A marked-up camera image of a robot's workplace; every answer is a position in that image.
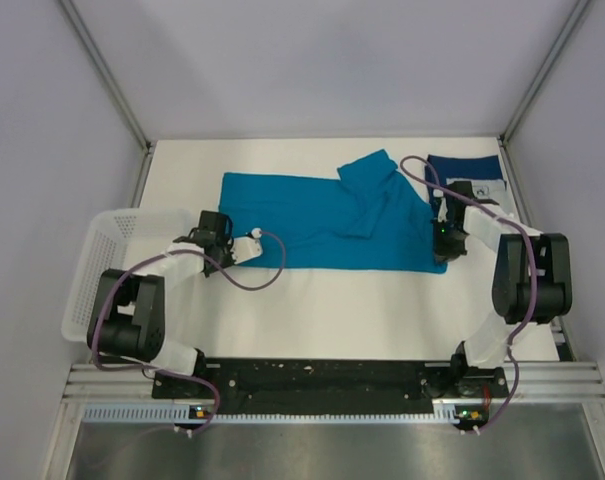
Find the teal blue t shirt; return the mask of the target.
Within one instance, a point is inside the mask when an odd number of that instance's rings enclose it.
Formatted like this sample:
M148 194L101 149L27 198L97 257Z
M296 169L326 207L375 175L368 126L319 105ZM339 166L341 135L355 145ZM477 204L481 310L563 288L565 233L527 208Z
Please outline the teal blue t shirt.
M443 274L433 253L432 210L385 150L337 178L227 172L218 209L236 233L266 231L253 268Z

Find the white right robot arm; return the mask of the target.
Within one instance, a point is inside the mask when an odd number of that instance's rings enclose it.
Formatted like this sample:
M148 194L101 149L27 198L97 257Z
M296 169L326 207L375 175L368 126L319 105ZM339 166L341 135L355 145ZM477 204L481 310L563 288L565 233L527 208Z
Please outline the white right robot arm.
M459 344L448 372L451 388L469 396L484 385L484 370L494 370L508 358L528 326L547 324L571 309L569 242L562 234L522 224L491 199L477 198L469 181L456 181L433 193L433 254L438 264L466 255L469 237L496 255L493 313Z

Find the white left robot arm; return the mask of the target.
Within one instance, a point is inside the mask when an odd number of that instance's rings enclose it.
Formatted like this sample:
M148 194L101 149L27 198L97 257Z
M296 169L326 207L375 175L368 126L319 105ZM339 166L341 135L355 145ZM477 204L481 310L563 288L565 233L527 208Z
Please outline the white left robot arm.
M228 215L203 211L198 225L175 239L165 254L127 271L105 270L86 336L94 363L122 357L175 373L174 384L187 396L202 394L209 382L207 370L197 365L202 354L168 337L167 324L177 315L170 298L195 276L235 263L232 228Z

